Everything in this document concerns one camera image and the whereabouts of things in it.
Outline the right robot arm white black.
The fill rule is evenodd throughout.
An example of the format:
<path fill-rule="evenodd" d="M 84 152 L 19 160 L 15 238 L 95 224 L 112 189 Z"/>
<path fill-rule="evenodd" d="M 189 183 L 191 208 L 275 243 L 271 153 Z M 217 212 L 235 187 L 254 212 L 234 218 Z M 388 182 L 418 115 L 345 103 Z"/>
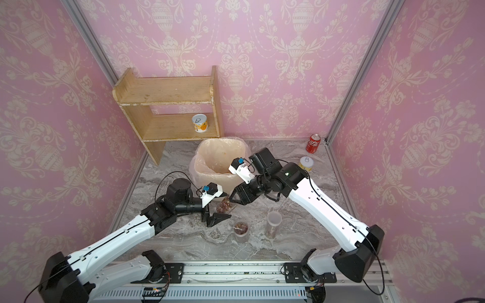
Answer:
<path fill-rule="evenodd" d="M 377 225 L 368 226 L 326 195 L 314 182 L 309 172 L 298 164 L 276 159 L 269 149 L 263 148 L 250 156 L 234 159 L 230 173 L 242 183 L 230 195 L 230 202 L 248 205 L 260 196 L 276 193 L 303 207 L 327 229 L 338 245 L 330 249 L 312 249 L 301 260 L 303 276 L 315 281 L 328 273 L 341 273 L 349 280 L 360 283 L 374 261 L 378 260 L 385 232 Z"/>

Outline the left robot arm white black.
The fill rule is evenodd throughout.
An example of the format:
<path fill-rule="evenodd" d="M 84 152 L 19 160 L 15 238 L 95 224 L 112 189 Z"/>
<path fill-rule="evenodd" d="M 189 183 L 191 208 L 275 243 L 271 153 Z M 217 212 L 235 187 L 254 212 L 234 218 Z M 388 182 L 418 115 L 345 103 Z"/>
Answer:
<path fill-rule="evenodd" d="M 226 214 L 211 214 L 208 206 L 213 199 L 226 195 L 221 185 L 210 183 L 196 196 L 189 180 L 174 180 L 164 195 L 117 231 L 68 256 L 61 252 L 52 255 L 45 264 L 38 286 L 42 300 L 92 302 L 106 292 L 131 282 L 158 282 L 168 278 L 169 272 L 162 258 L 153 250 L 124 263 L 111 265 L 111 262 L 161 233 L 178 217 L 199 213 L 208 227 L 228 219 Z"/>

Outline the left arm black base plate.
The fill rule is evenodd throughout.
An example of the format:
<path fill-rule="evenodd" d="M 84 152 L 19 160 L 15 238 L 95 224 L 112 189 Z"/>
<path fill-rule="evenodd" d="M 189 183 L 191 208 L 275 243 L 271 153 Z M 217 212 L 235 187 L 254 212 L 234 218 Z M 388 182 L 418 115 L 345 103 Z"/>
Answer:
<path fill-rule="evenodd" d="M 183 277 L 183 263 L 165 263 L 155 266 L 148 276 L 131 284 L 180 284 Z"/>

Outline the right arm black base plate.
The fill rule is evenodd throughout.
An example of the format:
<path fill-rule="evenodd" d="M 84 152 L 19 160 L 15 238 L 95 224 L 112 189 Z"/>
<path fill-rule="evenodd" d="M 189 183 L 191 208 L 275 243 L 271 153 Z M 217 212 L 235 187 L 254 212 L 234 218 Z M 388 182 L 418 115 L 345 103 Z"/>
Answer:
<path fill-rule="evenodd" d="M 284 263 L 281 273 L 287 284 L 334 284 L 337 277 L 334 273 L 316 274 L 309 266 L 301 263 Z"/>

